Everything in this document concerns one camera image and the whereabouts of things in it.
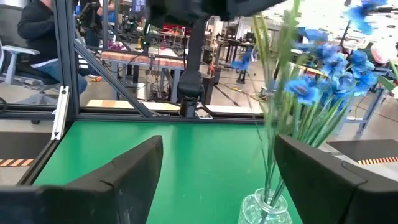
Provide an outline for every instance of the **office chair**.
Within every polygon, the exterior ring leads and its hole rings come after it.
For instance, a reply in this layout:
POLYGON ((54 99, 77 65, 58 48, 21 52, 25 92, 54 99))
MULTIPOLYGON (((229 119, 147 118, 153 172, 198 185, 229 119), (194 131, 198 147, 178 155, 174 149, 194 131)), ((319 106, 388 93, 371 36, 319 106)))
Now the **office chair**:
POLYGON ((26 41, 18 35, 17 25, 22 10, 22 7, 0 4, 0 74, 3 75, 0 79, 9 85, 24 86, 39 92, 15 103, 56 105, 57 99, 47 96, 45 90, 58 87, 60 83, 28 63, 29 55, 40 52, 26 48, 26 41))

